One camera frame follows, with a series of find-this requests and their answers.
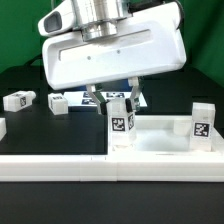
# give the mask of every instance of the small white cube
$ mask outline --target small white cube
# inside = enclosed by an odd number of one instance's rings
[[[49,94],[48,106],[54,115],[68,114],[68,101],[61,93]]]
[[[3,97],[3,104],[5,111],[17,112],[30,105],[36,97],[33,91],[18,91],[11,95]]]
[[[0,141],[6,134],[5,118],[0,118]]]
[[[190,149],[211,151],[212,131],[215,120],[215,105],[193,103]]]
[[[108,114],[108,141],[117,146],[128,147],[136,139],[135,113],[128,113],[124,98],[115,98],[107,103]]]

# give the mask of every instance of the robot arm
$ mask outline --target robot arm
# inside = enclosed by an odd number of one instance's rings
[[[130,79],[132,109],[141,91],[135,77],[180,69],[185,61],[176,2],[129,13],[127,0],[65,0],[42,20],[45,73],[53,89],[87,85],[102,113],[95,84]]]

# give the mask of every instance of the white tray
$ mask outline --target white tray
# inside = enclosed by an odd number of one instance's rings
[[[0,156],[0,181],[224,181],[224,140],[211,152],[190,152],[172,132],[177,116],[136,116],[132,150],[104,156]]]

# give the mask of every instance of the black table surface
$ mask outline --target black table surface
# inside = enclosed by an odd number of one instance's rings
[[[127,90],[124,82],[104,87]],[[4,112],[2,97],[19,90],[37,93],[33,105]],[[0,75],[0,117],[8,131],[0,154],[105,154],[106,118],[93,108],[54,116],[47,105],[52,91],[41,67],[14,67]],[[193,102],[214,103],[215,128],[224,136],[224,88],[198,70],[145,77],[143,94],[148,107],[138,115],[190,115]],[[0,224],[223,224],[223,210],[223,183],[0,183]]]

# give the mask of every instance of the metal cylinder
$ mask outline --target metal cylinder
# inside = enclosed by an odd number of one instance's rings
[[[116,21],[128,16],[128,0],[73,0],[83,40],[114,35]]]

